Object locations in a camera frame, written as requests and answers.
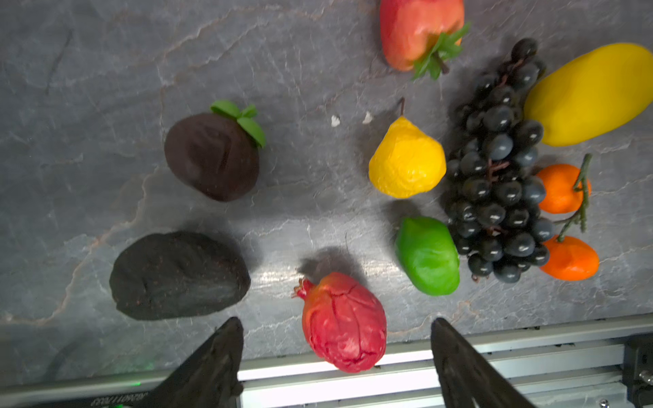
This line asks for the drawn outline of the orange fake tangerine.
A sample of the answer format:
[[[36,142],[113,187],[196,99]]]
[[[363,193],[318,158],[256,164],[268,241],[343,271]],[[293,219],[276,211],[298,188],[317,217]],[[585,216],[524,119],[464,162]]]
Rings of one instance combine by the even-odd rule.
[[[540,267],[544,273],[566,282],[579,282],[593,277],[600,268],[600,257],[586,242],[566,236],[546,241],[549,261]]]
[[[549,214],[570,214],[580,209],[583,192],[574,186],[580,175],[580,168],[569,164],[554,164],[537,173],[546,190],[546,197],[539,208]]]

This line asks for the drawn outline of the red fake apple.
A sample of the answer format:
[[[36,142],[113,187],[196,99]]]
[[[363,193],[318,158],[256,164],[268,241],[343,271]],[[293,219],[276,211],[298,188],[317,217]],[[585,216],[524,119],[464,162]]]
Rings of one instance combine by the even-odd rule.
[[[426,75],[436,80],[462,52],[470,25],[463,0],[383,0],[379,29],[390,67],[411,72],[415,80]]]

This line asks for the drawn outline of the orange fake tangerine upper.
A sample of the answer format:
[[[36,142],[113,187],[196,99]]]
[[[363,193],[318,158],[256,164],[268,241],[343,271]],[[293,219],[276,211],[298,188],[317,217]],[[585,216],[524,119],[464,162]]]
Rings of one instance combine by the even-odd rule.
[[[580,175],[580,168],[569,164],[554,164],[537,173],[546,190],[546,197],[539,208],[549,214],[570,214],[580,209],[583,192],[574,186]]]

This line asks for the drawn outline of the green fake lime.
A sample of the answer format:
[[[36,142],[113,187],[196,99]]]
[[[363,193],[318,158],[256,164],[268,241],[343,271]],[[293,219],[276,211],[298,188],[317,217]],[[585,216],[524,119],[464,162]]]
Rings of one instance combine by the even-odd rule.
[[[446,224],[430,217],[404,218],[396,238],[401,268],[420,292],[453,294],[460,283],[460,260]]]

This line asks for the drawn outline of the yellow fake lemon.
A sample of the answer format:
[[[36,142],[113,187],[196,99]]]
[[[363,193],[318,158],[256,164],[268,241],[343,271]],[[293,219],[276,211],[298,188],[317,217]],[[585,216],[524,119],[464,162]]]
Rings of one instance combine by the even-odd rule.
[[[565,64],[528,94],[524,114],[542,124],[542,142],[574,146],[635,119],[652,103],[652,52],[609,44]]]

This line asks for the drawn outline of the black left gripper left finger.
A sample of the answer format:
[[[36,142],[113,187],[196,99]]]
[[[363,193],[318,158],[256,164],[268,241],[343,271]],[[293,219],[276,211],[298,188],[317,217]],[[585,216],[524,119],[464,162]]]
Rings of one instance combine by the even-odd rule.
[[[237,374],[243,326],[228,319],[200,348],[145,398],[146,407],[235,407],[243,392]]]

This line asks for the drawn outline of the aluminium mounting rail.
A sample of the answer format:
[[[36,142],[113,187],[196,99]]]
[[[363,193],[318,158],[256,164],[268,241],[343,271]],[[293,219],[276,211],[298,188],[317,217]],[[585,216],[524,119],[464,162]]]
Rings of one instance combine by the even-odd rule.
[[[310,355],[243,360],[231,318],[177,369],[46,382],[4,407],[649,407],[650,314],[464,336],[439,318],[427,341],[390,345],[371,370]]]

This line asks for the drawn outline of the yellow fake pear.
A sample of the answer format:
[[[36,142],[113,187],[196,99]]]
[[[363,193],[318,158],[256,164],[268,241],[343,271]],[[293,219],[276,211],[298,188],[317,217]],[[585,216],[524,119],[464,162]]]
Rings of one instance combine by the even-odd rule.
[[[390,124],[368,166],[372,185],[394,199],[433,190],[447,172],[443,146],[406,118],[405,106],[406,100],[400,99],[400,115]]]

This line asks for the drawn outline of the orange fake tangerine lower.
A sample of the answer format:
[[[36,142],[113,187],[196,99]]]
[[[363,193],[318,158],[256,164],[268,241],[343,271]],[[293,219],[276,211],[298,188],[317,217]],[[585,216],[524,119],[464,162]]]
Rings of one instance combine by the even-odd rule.
[[[586,242],[566,236],[546,241],[549,261],[540,267],[544,273],[566,282],[579,282],[593,277],[600,268],[600,257]]]

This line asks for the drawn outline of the dark fake avocado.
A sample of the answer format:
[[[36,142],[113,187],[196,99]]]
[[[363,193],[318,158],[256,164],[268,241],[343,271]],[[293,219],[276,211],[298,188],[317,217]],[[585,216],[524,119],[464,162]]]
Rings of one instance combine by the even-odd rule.
[[[117,257],[116,309],[137,321],[208,316],[239,303],[251,278],[241,253],[190,231],[145,236]]]

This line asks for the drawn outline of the dark purple fake mangosteen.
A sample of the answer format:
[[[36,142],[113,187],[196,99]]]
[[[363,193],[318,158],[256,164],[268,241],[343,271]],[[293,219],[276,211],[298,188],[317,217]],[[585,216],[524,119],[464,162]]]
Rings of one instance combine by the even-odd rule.
[[[255,121],[254,105],[241,110],[229,100],[217,100],[210,109],[173,125],[164,155],[181,182],[213,200],[231,202],[256,185],[259,151],[267,140]]]

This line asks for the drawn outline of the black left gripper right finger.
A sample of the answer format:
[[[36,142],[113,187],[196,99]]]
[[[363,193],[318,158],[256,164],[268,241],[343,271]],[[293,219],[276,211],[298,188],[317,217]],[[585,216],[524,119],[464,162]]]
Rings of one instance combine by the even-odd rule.
[[[534,408],[447,320],[432,322],[430,343],[445,406]]]

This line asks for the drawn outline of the black fake grape bunch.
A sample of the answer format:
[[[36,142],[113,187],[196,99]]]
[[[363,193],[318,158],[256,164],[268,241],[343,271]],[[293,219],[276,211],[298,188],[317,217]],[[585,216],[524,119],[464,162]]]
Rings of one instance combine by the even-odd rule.
[[[448,157],[452,191],[444,209],[474,280],[513,284],[549,258],[543,243],[553,224],[538,208],[546,189],[531,174],[544,130],[523,112],[547,70],[537,52],[537,40],[520,39],[507,61],[478,76],[472,100],[452,112],[462,142]]]

